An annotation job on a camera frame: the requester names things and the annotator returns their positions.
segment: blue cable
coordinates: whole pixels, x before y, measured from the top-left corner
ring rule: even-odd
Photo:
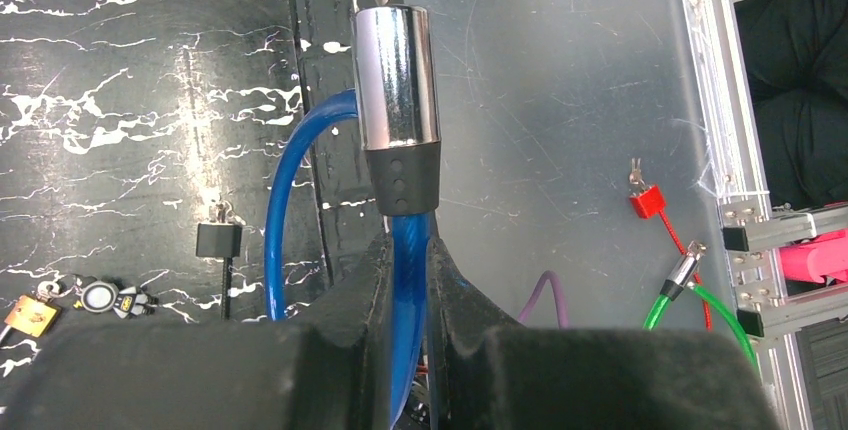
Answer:
[[[392,427],[406,405],[415,377],[427,308],[427,243],[430,216],[392,218],[395,249],[392,314]]]
[[[277,175],[271,185],[268,216],[265,220],[265,308],[270,320],[285,320],[286,299],[283,287],[283,229],[286,206],[300,162],[324,130],[344,120],[357,118],[356,94],[345,90],[313,108],[294,129],[283,150]]]

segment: black cable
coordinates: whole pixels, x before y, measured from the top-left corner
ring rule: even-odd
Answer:
[[[221,320],[230,319],[230,287],[233,285],[233,259],[224,259],[221,279]]]

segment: yellow padlock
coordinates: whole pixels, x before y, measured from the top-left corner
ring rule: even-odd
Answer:
[[[40,337],[59,316],[59,308],[22,295],[6,317],[6,325],[33,337]]]

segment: person's leg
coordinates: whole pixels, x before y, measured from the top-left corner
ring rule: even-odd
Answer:
[[[755,104],[772,205],[848,201],[848,108],[837,98],[796,90]]]
[[[848,0],[744,0],[735,7],[754,102],[798,88],[848,102]]]

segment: pink plastic clamp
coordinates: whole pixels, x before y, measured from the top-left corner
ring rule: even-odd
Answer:
[[[783,274],[790,280],[848,281],[848,230],[827,233],[807,243],[780,249]]]

